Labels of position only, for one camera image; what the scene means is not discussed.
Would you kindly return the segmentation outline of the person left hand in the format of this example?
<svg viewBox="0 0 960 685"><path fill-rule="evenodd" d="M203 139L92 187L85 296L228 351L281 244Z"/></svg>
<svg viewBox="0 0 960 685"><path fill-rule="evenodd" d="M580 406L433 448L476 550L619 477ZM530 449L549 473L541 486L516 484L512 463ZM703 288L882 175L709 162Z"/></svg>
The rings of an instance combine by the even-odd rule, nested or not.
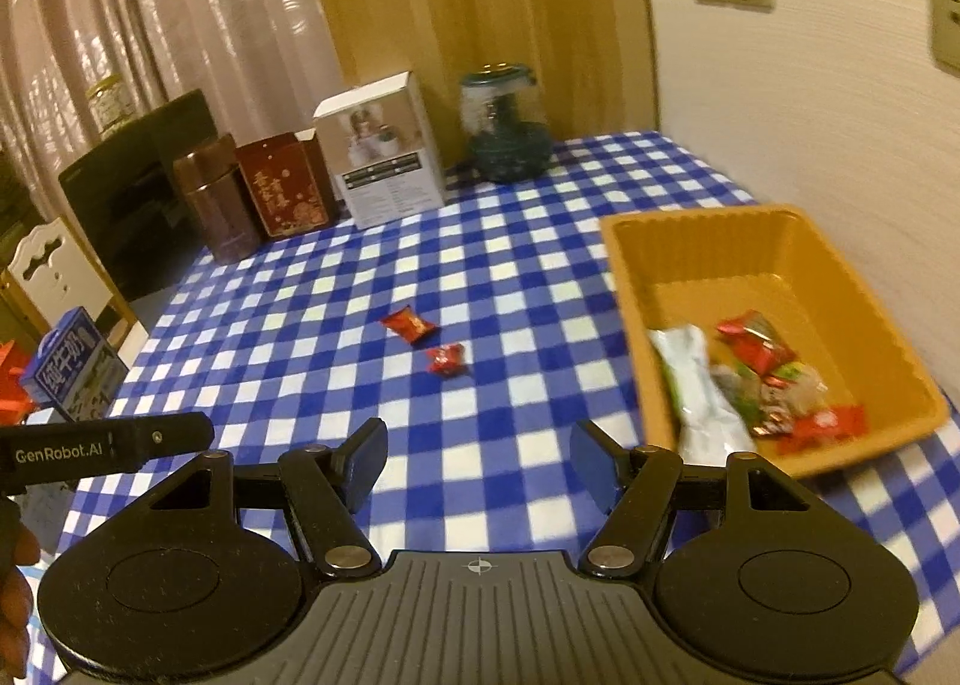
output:
<svg viewBox="0 0 960 685"><path fill-rule="evenodd" d="M36 565L41 545L21 522L20 506L2 498L2 682L26 675L29 657L29 619L34 594L21 566Z"/></svg>

